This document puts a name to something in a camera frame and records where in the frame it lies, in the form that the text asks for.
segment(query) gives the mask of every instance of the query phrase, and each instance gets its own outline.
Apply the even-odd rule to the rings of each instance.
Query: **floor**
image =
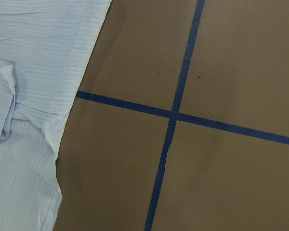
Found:
[[[289,231],[289,0],[113,0],[57,178],[55,231]]]

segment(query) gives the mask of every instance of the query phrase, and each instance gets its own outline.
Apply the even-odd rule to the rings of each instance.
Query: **striped shirt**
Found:
[[[111,0],[0,0],[0,231],[51,231],[60,140]]]

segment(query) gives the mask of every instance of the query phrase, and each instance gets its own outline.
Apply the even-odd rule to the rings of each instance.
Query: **blue painter's tape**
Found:
[[[153,226],[153,220],[154,220],[156,208],[158,205],[159,194],[160,194],[160,190],[161,190],[164,175],[165,175],[167,154],[168,154],[168,150],[170,148],[170,145],[173,139],[175,126],[177,123],[177,118],[178,118],[178,114],[179,114],[179,110],[180,110],[180,106],[182,102],[183,92],[184,92],[184,88],[186,84],[189,66],[191,63],[191,57],[192,57],[193,50],[194,50],[194,45],[195,45],[195,41],[197,37],[197,31],[199,27],[199,21],[200,21],[200,17],[202,14],[204,2],[205,0],[197,1],[195,13],[193,16],[193,22],[192,22],[191,29],[190,29],[189,36],[188,36],[184,59],[183,59],[183,63],[182,63],[181,71],[180,71],[179,80],[178,80],[177,90],[174,96],[172,110],[171,110],[170,119],[169,119],[167,132],[166,132],[166,137],[165,137],[165,141],[163,145],[163,150],[162,150],[162,154],[161,154],[159,165],[158,165],[158,172],[157,172],[154,187],[153,187],[152,198],[151,198],[150,205],[149,205],[149,211],[146,217],[146,223],[145,223],[145,228],[144,228],[145,231],[151,231],[152,226]]]
[[[223,130],[223,131],[229,131],[241,135],[246,135],[246,136],[251,136],[255,138],[260,138],[268,141],[274,141],[278,143],[284,143],[289,145],[289,137],[287,136],[281,136],[281,135],[276,135],[273,133],[265,132],[265,131],[259,131],[251,128],[245,128],[245,127],[240,127],[237,125],[232,125],[232,124],[227,124],[223,122],[218,122],[210,119],[204,119],[196,116],[191,116],[191,115],[185,115],[185,114],[179,114],[178,120],[191,123],[191,124],[197,124],[209,128],[215,128],[218,130]]]
[[[166,117],[166,118],[169,118],[170,113],[171,113],[170,111],[167,111],[164,109],[150,107],[150,106],[146,106],[146,105],[142,105],[138,103],[132,103],[132,102],[124,101],[124,100],[113,99],[110,97],[96,95],[96,94],[87,93],[83,91],[78,91],[76,94],[76,97],[80,99],[84,99],[84,100],[90,100],[90,101],[97,102],[97,103],[108,104],[111,106],[126,108],[126,109],[134,110],[137,112],[143,112],[143,113]]]

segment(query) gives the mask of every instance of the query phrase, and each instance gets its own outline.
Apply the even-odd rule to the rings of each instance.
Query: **shirt cuff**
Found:
[[[2,140],[10,134],[15,95],[13,65],[0,59],[0,139]]]

